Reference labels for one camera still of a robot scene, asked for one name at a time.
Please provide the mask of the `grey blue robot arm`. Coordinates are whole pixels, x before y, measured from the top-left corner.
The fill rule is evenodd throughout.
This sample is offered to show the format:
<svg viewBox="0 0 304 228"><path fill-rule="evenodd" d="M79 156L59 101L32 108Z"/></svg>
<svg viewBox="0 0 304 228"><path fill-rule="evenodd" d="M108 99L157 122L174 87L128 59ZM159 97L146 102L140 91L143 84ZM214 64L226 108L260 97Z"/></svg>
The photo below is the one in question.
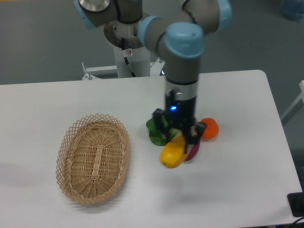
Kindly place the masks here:
<svg viewBox="0 0 304 228"><path fill-rule="evenodd" d="M134 26L132 32L118 29L114 36L121 47L132 38L165 61L165 109L153 113L157 130L169 135L172 128L182 132L187 153L200 140L206 126L195 120L195 103L200 59L205 35L227 27L232 8L227 0L183 0L181 12L172 18L143 15L140 0L76 0L82 20L90 28L117 21Z"/></svg>

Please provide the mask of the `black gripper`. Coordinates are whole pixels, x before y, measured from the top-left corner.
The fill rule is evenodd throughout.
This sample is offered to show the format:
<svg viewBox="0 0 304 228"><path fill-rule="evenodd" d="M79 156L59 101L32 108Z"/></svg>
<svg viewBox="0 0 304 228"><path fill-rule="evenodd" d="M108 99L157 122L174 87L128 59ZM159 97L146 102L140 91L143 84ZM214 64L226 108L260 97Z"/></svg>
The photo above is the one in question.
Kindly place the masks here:
<svg viewBox="0 0 304 228"><path fill-rule="evenodd" d="M185 134L185 152L199 146L201 137L206 130L206 124L195 122L196 97L181 99L175 90L169 90L165 95L165 111L157 108L152 117L157 132L166 140L171 141L170 127L181 130Z"/></svg>

